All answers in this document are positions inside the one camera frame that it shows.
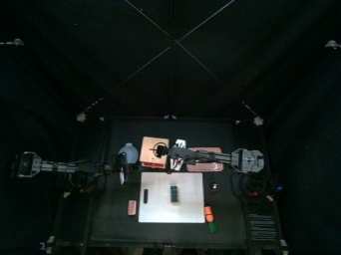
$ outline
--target black object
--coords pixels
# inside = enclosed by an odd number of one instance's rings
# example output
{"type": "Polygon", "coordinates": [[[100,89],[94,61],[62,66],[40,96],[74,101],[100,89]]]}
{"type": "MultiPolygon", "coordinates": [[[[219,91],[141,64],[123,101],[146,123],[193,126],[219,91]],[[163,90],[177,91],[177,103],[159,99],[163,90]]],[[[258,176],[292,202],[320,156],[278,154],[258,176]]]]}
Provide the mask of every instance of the black object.
{"type": "Polygon", "coordinates": [[[170,202],[171,203],[178,203],[178,191],[177,191],[177,186],[170,187],[170,202]]]}
{"type": "Polygon", "coordinates": [[[209,184],[209,190],[210,191],[218,191],[218,183],[215,181],[213,181],[210,184],[209,184]]]}
{"type": "Polygon", "coordinates": [[[236,173],[232,177],[234,195],[245,202],[257,203],[266,196],[266,180],[262,173],[236,173]]]}

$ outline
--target table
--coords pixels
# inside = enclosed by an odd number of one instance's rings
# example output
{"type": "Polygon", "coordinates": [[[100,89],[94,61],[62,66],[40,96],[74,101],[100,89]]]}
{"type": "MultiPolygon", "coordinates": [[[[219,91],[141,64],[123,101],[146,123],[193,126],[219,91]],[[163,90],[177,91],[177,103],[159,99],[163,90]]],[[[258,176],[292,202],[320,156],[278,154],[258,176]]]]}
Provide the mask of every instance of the table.
{"type": "MultiPolygon", "coordinates": [[[[113,155],[118,153],[127,142],[131,142],[141,150],[143,136],[165,137],[170,139],[170,142],[175,142],[181,138],[186,140],[187,147],[219,147],[226,153],[241,147],[258,149],[265,154],[264,172],[269,174],[262,128],[252,121],[111,118],[106,120],[102,131],[99,131],[99,126],[92,126],[87,134],[82,134],[82,141],[75,143],[74,158],[90,156],[95,160],[110,162],[113,155]],[[88,144],[84,142],[86,137],[91,139],[88,144]],[[91,147],[92,152],[88,152],[84,146],[91,147]]],[[[214,234],[210,233],[206,223],[139,223],[138,215],[134,217],[127,215],[129,200],[139,201],[143,171],[154,170],[141,167],[130,175],[130,182],[126,185],[121,185],[118,174],[111,174],[107,177],[106,189],[91,204],[90,226],[83,239],[87,246],[226,249],[256,247],[258,241],[252,238],[248,228],[249,221],[245,221],[244,217],[244,212],[249,207],[245,207],[232,192],[233,169],[228,165],[224,167],[224,171],[203,174],[203,201],[213,208],[214,223],[218,229],[214,234]],[[209,190],[207,186],[211,181],[218,182],[218,192],[209,190]]],[[[250,206],[250,214],[257,215],[258,205],[250,206]]],[[[277,227],[276,203],[266,203],[260,211],[266,215],[270,214],[274,219],[277,245],[280,227],[277,227]]],[[[273,244],[266,246],[266,242],[261,243],[265,248],[273,246],[273,244]]]]}

